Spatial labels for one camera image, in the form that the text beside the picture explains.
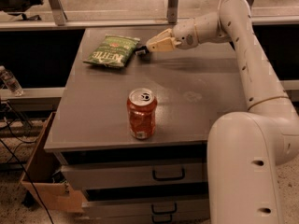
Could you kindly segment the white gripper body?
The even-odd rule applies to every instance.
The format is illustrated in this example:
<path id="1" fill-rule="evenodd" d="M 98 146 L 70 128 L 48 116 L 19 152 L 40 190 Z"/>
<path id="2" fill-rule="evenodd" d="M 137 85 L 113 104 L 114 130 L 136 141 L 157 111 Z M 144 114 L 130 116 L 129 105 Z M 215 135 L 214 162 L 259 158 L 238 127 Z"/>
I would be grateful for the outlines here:
<path id="1" fill-rule="evenodd" d="M 172 32 L 178 49 L 192 49 L 199 44 L 195 19 L 179 22 L 173 27 Z"/>

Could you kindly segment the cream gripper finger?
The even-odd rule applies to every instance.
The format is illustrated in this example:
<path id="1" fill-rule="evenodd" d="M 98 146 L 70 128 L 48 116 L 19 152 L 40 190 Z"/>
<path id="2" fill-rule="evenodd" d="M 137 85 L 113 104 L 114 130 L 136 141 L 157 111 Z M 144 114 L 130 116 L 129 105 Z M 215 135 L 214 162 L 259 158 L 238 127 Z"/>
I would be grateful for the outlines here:
<path id="1" fill-rule="evenodd" d="M 148 40 L 148 44 L 157 44 L 172 41 L 172 30 L 170 28 L 160 32 L 156 36 Z"/>
<path id="2" fill-rule="evenodd" d="M 174 50 L 181 42 L 174 37 L 158 38 L 153 37 L 146 43 L 149 52 L 166 52 Z"/>

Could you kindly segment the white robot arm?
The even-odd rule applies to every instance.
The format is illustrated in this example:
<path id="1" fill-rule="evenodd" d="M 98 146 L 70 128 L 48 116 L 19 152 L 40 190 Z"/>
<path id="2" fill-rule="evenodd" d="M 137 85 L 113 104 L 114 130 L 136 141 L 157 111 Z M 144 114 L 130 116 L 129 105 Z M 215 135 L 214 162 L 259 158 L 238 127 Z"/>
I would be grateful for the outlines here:
<path id="1" fill-rule="evenodd" d="M 224 0 L 147 41 L 150 52 L 230 41 L 247 109 L 226 114 L 207 139 L 211 224 L 284 224 L 278 165 L 298 154 L 299 117 L 254 34 L 249 3 Z"/>

